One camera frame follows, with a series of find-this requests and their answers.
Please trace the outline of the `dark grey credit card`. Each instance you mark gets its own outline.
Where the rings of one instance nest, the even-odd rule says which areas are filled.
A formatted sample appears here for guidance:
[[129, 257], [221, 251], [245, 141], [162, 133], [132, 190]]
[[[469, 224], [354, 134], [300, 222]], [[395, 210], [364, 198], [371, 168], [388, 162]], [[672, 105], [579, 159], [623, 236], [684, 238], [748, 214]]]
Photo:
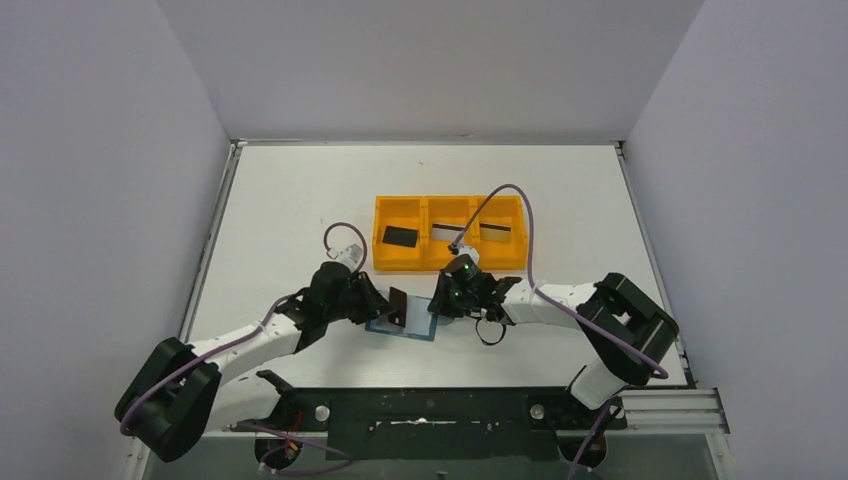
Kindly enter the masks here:
[[390, 287], [388, 301], [391, 307], [391, 311], [388, 315], [388, 322], [394, 326], [405, 328], [408, 312], [407, 293], [395, 287]]

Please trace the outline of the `blue leather card holder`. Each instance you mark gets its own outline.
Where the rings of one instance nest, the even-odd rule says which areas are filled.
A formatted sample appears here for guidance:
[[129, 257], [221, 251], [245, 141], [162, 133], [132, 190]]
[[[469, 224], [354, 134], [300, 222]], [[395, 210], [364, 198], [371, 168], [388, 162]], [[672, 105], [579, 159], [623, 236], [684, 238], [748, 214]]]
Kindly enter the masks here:
[[369, 333], [434, 342], [437, 330], [452, 324], [454, 320], [431, 313], [428, 310], [429, 303], [430, 298], [408, 296], [404, 326], [394, 325], [388, 320], [375, 319], [365, 323], [365, 330]]

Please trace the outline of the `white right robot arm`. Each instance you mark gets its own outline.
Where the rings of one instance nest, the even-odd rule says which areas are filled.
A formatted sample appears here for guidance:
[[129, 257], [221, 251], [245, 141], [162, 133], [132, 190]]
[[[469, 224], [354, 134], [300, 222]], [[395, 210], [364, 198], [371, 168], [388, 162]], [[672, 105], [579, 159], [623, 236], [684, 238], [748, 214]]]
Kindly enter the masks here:
[[596, 358], [575, 376], [569, 392], [590, 410], [628, 387], [664, 376], [660, 363], [680, 333], [677, 322], [620, 273], [579, 285], [497, 278], [467, 254], [440, 270], [428, 310], [503, 327], [540, 324], [581, 331]]

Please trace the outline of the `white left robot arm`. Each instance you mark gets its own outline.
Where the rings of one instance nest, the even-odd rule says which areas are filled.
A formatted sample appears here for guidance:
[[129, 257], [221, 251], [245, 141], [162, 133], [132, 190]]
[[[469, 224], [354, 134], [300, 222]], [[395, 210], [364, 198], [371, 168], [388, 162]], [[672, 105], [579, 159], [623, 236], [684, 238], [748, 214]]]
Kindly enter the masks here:
[[335, 321], [392, 320], [405, 310], [396, 289], [382, 295], [366, 273], [326, 261], [256, 323], [193, 344], [157, 344], [115, 407], [119, 431], [160, 460], [177, 460], [209, 430], [271, 415], [284, 383], [260, 381], [261, 365], [308, 348]]

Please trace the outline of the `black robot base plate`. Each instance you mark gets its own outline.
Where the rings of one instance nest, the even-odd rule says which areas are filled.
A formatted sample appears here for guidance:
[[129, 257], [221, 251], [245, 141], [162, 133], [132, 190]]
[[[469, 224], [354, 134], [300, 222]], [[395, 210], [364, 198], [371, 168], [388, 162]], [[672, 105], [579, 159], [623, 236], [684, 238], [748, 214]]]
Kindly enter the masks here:
[[292, 474], [306, 441], [341, 462], [552, 461], [580, 453], [595, 466], [606, 454], [605, 434], [626, 425], [619, 398], [590, 409], [563, 387], [514, 387], [302, 389], [236, 427], [260, 434], [259, 462]]

